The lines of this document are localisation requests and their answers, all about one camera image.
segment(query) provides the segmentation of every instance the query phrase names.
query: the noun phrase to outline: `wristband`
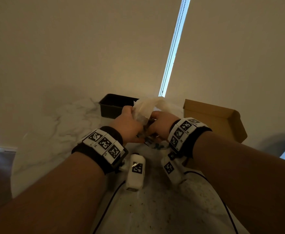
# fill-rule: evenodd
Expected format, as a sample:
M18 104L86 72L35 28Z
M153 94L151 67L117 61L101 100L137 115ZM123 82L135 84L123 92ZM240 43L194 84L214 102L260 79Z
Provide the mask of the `wristband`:
M168 136L170 147L176 153L192 157L192 149L199 136L212 131L207 125L194 118L184 118L173 123Z
M123 139L117 130L103 126L84 136L72 153L85 154L107 174L117 170L123 158L128 154L121 143L123 143Z

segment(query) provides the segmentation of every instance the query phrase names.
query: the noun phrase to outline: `black plastic bin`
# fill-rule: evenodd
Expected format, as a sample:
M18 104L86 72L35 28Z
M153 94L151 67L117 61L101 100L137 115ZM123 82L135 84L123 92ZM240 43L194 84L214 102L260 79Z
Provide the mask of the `black plastic bin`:
M138 99L117 94L107 94L99 102L101 116L115 119L121 115L124 106L134 106L134 101Z

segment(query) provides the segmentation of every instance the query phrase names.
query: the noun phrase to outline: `brown cardboard box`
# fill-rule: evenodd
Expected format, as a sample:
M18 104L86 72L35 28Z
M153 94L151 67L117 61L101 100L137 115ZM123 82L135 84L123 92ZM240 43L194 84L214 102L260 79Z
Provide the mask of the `brown cardboard box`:
M186 99L184 117L195 118L210 127L213 132L239 143L248 136L241 122L240 113L233 109ZM186 167L198 170L192 159L189 159Z

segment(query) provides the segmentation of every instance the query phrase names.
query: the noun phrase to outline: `black cable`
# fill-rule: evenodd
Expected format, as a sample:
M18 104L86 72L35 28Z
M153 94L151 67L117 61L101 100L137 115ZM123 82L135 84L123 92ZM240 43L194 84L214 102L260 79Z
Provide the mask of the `black cable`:
M209 181L207 180L207 178L206 178L205 176L203 176L202 174L200 174L200 173L193 172L193 171L186 171L186 172L184 172L184 174L187 174L187 173L195 173L195 174L199 175L200 177L204 178L204 179L209 183ZM221 199L221 197L220 197L220 200L223 202L223 205L225 206L225 209L226 209L227 214L228 214L228 216L229 216L229 218L230 218L230 221L231 221L232 225L234 226L234 231L236 232L236 234L238 234L238 230L237 230L237 228L236 228L236 225L234 224L234 220L232 219L232 217L231 217L231 215L230 215L230 212L229 212L229 210L228 210L228 208L227 208L227 205L226 205L225 202Z
M103 215L101 216L101 219L99 220L97 226L95 227L95 229L94 229L94 231L93 231L93 234L95 234L96 231L97 231L97 229L99 228L99 226L100 226L100 224L101 224L101 222L102 222L104 216L106 215L106 212L108 211L108 208L109 208L110 204L112 203L112 200L113 200L114 196L116 195L117 191L121 188L122 185L125 184L125 182L126 182L126 181L123 181L123 182L119 185L119 187L115 190L113 196L111 197L111 199L110 199L110 201L109 201L109 203L108 203L108 206L106 207L106 210L103 212Z

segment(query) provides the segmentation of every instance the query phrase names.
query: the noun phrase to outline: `strip of daylight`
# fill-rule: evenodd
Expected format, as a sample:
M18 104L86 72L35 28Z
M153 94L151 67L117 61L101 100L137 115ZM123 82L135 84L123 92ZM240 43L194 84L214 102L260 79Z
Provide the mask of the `strip of daylight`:
M175 31L173 35L173 40L171 43L170 52L168 53L168 58L167 58L167 62L166 62L165 70L164 70L164 75L162 79L159 96L165 97L165 94L166 94L168 82L170 80L170 76L171 76L174 61L175 61L175 56L176 56L182 28L184 26L184 22L186 19L189 3L190 3L190 0L181 0L181 5L180 5L177 22L175 26Z

